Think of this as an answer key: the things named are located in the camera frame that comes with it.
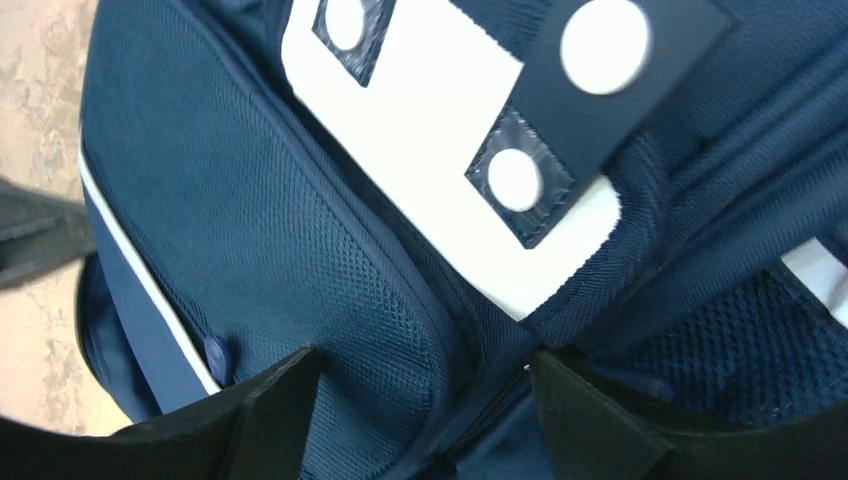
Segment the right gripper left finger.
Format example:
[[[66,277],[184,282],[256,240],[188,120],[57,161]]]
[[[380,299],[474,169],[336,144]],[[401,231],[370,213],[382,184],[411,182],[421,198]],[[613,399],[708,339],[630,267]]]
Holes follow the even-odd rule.
[[[111,436],[1,421],[4,479],[296,479],[321,356],[301,348],[250,380]]]

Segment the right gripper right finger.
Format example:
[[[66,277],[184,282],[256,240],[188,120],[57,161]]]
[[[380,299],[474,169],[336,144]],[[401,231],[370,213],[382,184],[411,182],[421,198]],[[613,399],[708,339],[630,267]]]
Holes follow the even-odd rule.
[[[529,372],[557,479],[844,479],[847,405],[775,426],[721,422],[542,349]]]

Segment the navy blue student backpack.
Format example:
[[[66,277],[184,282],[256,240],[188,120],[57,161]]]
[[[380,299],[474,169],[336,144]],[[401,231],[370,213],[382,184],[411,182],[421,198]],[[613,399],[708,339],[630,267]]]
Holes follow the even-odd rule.
[[[847,405],[843,1],[102,1],[85,360],[134,423],[322,358],[302,479],[557,479],[546,349]]]

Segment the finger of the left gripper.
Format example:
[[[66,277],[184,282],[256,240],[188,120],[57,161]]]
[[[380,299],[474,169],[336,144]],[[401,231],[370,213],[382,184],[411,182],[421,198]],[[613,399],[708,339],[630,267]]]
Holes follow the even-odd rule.
[[[96,252],[84,204],[1,179],[1,288],[18,288]]]

